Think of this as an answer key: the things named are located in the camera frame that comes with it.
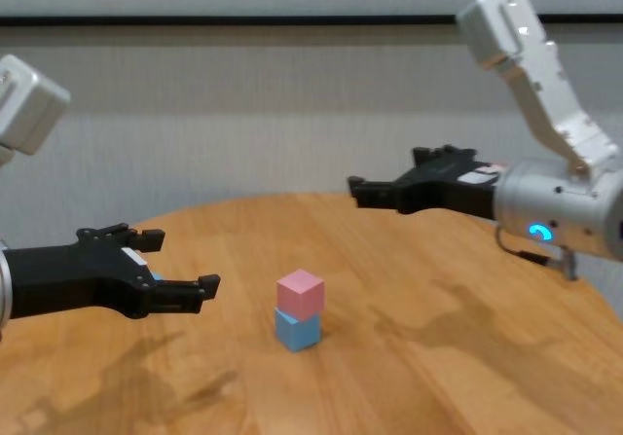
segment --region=wooden table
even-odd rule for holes
[[[447,211],[337,195],[238,199],[143,223],[170,279],[222,275],[199,315],[89,308],[10,323],[2,435],[623,433],[623,330],[588,285]],[[517,240],[514,246],[524,245]],[[275,338],[275,283],[325,279],[323,339]]]

